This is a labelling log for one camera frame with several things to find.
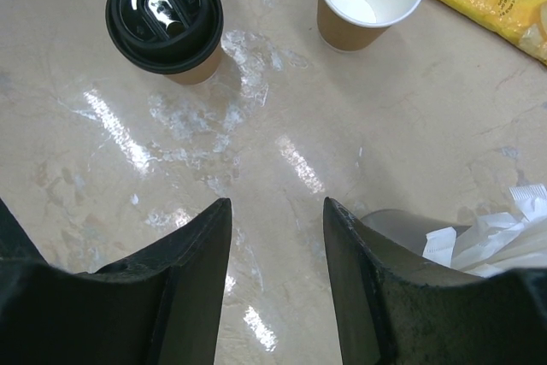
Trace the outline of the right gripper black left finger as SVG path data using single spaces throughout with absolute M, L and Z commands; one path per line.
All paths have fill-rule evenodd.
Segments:
M 231 240 L 221 198 L 143 249 L 71 274 L 2 207 L 2 363 L 213 363 Z

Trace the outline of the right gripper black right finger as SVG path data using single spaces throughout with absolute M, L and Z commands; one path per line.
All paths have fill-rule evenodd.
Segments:
M 483 279 L 427 260 L 327 198 L 323 232 L 346 364 L 543 364 L 546 272 Z

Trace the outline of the black coffee cup lid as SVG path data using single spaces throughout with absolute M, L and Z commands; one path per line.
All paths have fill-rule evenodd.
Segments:
M 153 74 L 178 74 L 221 43 L 221 0 L 107 0 L 105 22 L 116 49 Z

